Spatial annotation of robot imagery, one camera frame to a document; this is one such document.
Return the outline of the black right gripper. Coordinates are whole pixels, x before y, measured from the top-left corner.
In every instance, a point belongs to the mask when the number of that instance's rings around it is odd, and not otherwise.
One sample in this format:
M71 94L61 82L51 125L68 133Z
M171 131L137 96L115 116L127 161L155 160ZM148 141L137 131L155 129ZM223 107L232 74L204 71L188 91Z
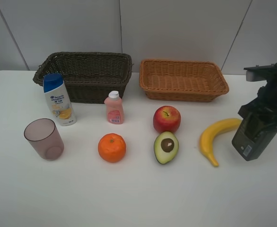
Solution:
M259 88L257 97L241 106L238 114L243 119L249 113L254 113L261 120L277 126L277 74L266 82L266 85Z

